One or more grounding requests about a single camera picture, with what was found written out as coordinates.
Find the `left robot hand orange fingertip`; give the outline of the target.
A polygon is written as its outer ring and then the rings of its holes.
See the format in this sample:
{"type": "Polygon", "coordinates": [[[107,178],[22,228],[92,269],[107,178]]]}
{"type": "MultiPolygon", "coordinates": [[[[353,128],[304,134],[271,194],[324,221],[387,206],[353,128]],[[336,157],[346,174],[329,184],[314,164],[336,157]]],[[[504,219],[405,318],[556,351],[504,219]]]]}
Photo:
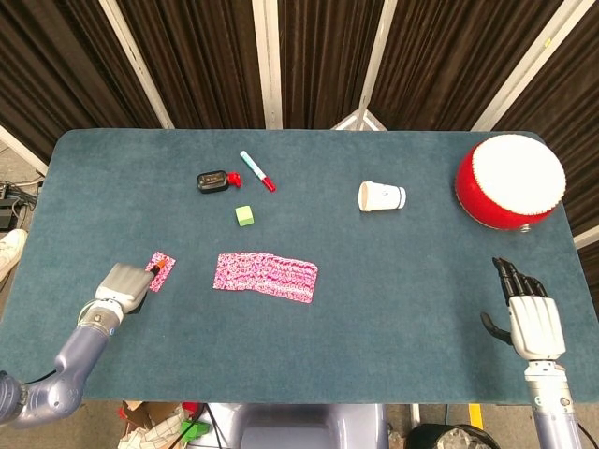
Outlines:
{"type": "Polygon", "coordinates": [[[113,266],[95,291],[95,299],[112,300],[121,306],[124,314],[137,313],[147,296],[150,285],[166,262],[160,260],[149,269],[124,263],[113,266]]]}

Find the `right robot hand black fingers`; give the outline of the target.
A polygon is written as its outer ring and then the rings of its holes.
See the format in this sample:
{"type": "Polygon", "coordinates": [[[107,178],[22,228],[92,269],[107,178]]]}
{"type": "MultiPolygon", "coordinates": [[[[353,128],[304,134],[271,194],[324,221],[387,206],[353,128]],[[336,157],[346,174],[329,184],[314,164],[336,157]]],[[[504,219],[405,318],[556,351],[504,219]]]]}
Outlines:
{"type": "Polygon", "coordinates": [[[486,312],[480,313],[483,327],[494,339],[512,346],[524,360],[555,362],[566,352],[555,300],[539,280],[521,273],[512,262],[493,257],[492,263],[500,279],[510,329],[496,326],[486,312]]]}

